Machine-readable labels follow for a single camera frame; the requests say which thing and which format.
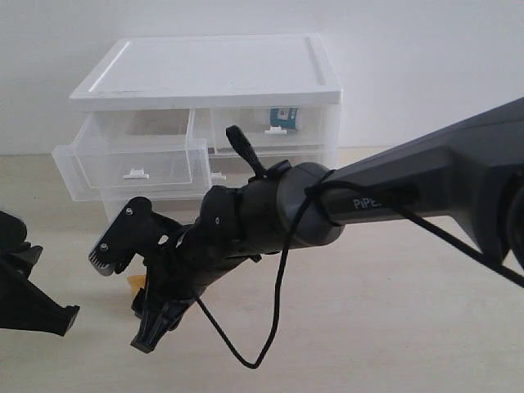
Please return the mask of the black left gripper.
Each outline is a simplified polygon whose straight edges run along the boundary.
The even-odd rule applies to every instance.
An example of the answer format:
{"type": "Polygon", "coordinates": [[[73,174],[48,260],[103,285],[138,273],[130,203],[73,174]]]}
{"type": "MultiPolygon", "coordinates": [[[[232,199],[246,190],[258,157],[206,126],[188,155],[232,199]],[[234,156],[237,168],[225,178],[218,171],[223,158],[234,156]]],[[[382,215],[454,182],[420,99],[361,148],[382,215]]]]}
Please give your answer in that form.
{"type": "Polygon", "coordinates": [[[43,247],[28,242],[27,235],[22,219],[1,211],[1,329],[63,337],[80,307],[60,306],[29,280],[43,247]]]}

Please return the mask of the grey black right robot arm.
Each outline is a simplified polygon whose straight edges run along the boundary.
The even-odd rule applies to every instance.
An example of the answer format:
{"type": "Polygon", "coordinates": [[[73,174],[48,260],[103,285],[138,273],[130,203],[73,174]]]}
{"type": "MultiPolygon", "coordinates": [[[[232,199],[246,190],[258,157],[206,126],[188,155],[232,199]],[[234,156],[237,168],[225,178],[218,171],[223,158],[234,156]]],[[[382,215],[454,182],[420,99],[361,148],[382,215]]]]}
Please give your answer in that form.
{"type": "Polygon", "coordinates": [[[215,186],[194,224],[162,225],[133,302],[144,353],[201,303],[206,288],[245,260],[334,242],[348,224],[407,219],[517,285],[504,265],[523,258],[523,101],[340,169],[282,162],[240,188],[215,186]]]}

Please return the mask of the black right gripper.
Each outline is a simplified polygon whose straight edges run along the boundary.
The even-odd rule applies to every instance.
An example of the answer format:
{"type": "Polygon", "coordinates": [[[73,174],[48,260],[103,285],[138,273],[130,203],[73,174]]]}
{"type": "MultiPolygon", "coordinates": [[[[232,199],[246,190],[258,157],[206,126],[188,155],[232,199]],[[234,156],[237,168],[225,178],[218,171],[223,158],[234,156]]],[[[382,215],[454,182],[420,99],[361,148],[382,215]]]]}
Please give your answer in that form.
{"type": "Polygon", "coordinates": [[[208,228],[197,222],[177,240],[169,239],[160,246],[158,257],[144,260],[146,285],[132,305],[140,325],[130,345],[151,353],[167,332],[178,327],[207,287],[246,260],[258,262],[261,254],[236,229],[208,228]]]}

